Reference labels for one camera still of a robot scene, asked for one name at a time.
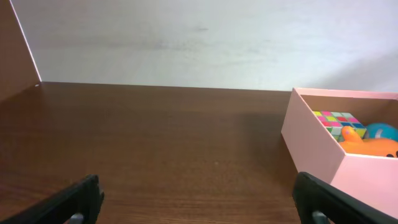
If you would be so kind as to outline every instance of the blue ball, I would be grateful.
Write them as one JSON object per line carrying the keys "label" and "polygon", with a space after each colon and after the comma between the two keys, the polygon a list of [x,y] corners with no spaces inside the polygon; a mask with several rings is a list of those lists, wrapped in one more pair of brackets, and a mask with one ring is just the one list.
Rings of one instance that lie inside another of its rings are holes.
{"label": "blue ball", "polygon": [[386,138],[398,141],[398,130],[389,124],[374,123],[366,127],[366,139]]}

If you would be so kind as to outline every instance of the brown table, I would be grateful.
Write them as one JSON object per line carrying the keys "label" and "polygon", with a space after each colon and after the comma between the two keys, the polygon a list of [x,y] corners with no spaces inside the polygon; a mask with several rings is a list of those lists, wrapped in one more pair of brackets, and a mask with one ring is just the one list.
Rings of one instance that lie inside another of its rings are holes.
{"label": "brown table", "polygon": [[289,92],[42,83],[0,104],[0,219],[86,174],[98,223],[298,223]]}

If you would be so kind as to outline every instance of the rubik's cube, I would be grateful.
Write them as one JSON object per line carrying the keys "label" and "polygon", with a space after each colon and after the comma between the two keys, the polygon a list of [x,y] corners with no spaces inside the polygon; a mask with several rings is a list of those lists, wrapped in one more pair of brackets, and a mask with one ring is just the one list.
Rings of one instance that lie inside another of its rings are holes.
{"label": "rubik's cube", "polygon": [[341,129],[343,126],[351,126],[354,130],[363,138],[366,132],[365,126],[363,126],[354,116],[350,113],[340,112],[329,112],[329,111],[313,111],[315,116],[321,121],[326,127],[330,134],[338,141],[344,141],[343,135],[341,135]]}

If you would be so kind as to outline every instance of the orange rubber toy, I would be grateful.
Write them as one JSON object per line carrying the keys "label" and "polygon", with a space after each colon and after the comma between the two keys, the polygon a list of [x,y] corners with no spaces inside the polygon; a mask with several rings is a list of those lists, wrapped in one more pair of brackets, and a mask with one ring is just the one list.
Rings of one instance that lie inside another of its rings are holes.
{"label": "orange rubber toy", "polygon": [[340,146],[347,152],[370,156],[398,157],[398,142],[391,139],[361,139],[352,127],[344,126],[341,133],[345,141]]}

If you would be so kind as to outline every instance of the pink box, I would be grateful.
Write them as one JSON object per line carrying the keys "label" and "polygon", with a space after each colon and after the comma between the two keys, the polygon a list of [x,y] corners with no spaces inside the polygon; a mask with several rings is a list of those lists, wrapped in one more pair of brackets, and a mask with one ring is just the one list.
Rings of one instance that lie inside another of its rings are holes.
{"label": "pink box", "polygon": [[312,111],[351,113],[398,127],[398,93],[294,88],[282,135],[297,170],[398,218],[398,158],[345,153]]}

